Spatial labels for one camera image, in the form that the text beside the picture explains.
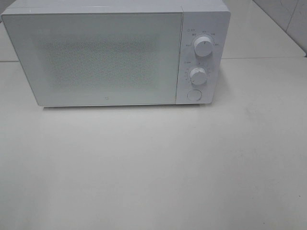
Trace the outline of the white round door button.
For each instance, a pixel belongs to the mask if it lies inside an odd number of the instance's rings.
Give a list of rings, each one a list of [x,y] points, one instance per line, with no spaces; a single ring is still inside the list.
[[[191,90],[187,93],[187,98],[190,101],[199,101],[202,98],[202,93],[200,90]]]

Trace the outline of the white timer knob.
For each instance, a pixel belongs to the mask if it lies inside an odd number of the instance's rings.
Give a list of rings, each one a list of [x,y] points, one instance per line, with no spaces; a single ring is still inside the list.
[[[189,73],[190,81],[193,85],[202,85],[207,81],[208,74],[204,68],[194,68]]]

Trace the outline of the white microwave door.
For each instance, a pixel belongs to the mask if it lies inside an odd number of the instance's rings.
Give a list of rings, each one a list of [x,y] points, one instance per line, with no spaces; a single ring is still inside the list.
[[[40,106],[173,104],[181,13],[4,15]]]

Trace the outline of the white upper power knob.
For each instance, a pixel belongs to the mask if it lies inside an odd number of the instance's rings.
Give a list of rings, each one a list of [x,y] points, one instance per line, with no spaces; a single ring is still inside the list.
[[[206,57],[213,51],[213,39],[207,34],[202,34],[195,38],[193,47],[197,56]]]

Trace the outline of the white microwave oven body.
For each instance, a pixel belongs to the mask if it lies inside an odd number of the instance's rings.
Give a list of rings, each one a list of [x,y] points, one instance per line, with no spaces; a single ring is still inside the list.
[[[1,20],[4,24],[4,15],[144,13],[182,14],[176,100],[168,104],[211,103],[231,17],[221,0],[17,0],[4,10]],[[213,51],[206,57],[199,57],[194,52],[193,42],[200,35],[209,35],[213,39]],[[202,85],[193,85],[189,78],[190,71],[197,67],[204,68],[208,74]],[[190,101],[187,93],[191,90],[200,90],[202,98]]]

